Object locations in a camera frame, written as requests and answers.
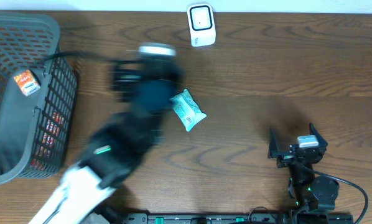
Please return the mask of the teal wet wipes pack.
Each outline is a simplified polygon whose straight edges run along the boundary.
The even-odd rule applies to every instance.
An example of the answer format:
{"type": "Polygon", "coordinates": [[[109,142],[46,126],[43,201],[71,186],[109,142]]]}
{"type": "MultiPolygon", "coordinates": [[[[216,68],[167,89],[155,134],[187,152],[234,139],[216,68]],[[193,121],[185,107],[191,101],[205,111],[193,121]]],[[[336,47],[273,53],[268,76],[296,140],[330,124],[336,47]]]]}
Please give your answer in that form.
{"type": "Polygon", "coordinates": [[[170,100],[173,110],[180,118],[187,132],[207,117],[207,115],[201,111],[187,89],[175,95],[170,100]]]}

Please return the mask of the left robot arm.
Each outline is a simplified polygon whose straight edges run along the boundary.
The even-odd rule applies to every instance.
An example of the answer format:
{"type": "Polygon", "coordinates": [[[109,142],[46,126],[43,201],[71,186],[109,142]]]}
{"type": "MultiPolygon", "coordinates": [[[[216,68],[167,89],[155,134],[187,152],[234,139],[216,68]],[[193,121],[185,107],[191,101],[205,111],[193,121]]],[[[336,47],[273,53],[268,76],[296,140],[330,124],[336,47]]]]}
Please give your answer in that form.
{"type": "Polygon", "coordinates": [[[112,115],[91,136],[31,223],[80,223],[113,195],[157,144],[181,78],[182,71],[170,56],[117,61],[113,90],[129,103],[128,110],[112,115]]]}

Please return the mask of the orange red candy bar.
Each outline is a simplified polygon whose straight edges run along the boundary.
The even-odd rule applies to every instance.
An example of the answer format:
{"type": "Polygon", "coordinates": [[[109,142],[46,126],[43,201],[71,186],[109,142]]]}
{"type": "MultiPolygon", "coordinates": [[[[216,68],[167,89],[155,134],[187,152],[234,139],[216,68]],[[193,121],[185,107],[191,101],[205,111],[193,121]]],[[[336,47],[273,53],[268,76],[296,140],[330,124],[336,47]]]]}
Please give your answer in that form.
{"type": "Polygon", "coordinates": [[[63,117],[55,109],[42,119],[42,130],[37,132],[37,144],[34,149],[31,168],[52,170],[63,152],[61,131],[63,117]]]}

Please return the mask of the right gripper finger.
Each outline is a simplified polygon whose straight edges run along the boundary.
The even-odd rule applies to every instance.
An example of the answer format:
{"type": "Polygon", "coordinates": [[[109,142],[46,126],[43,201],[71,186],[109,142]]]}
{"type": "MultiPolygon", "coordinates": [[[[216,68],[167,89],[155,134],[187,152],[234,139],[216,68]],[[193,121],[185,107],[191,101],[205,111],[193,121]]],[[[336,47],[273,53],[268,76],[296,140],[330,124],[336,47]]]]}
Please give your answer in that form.
{"type": "Polygon", "coordinates": [[[281,151],[279,149],[279,146],[276,141],[276,134],[274,130],[271,128],[269,132],[269,150],[268,150],[267,157],[269,159],[275,159],[279,156],[284,157],[284,156],[289,156],[289,155],[290,155],[290,151],[281,151]]]}
{"type": "Polygon", "coordinates": [[[310,134],[314,135],[316,137],[316,139],[319,143],[319,147],[327,147],[328,146],[328,142],[326,142],[326,140],[324,140],[324,138],[319,134],[319,132],[314,127],[313,123],[309,123],[309,130],[310,130],[310,134]]]}

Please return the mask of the orange tissue pack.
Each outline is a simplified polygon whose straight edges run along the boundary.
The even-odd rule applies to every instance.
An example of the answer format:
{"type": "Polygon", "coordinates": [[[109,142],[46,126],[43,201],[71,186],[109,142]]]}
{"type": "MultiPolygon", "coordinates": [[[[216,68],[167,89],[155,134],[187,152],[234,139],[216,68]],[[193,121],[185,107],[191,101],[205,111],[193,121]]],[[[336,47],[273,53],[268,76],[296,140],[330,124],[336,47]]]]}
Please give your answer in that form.
{"type": "Polygon", "coordinates": [[[14,81],[25,96],[29,96],[40,90],[40,84],[37,77],[31,70],[23,70],[14,76],[14,81]]]}

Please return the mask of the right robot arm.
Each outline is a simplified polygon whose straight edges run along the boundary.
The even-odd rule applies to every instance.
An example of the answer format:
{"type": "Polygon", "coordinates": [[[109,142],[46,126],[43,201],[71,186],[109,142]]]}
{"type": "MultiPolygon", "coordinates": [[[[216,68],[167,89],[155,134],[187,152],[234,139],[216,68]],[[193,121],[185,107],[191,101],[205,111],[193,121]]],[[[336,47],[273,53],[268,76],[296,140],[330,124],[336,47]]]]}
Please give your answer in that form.
{"type": "Polygon", "coordinates": [[[289,195],[297,204],[295,209],[279,215],[277,223],[328,223],[328,214],[335,209],[339,183],[315,175],[312,167],[323,158],[328,143],[312,123],[309,130],[309,135],[299,136],[297,143],[291,144],[286,151],[280,150],[276,134],[270,130],[267,156],[276,160],[278,168],[289,170],[289,195]]]}

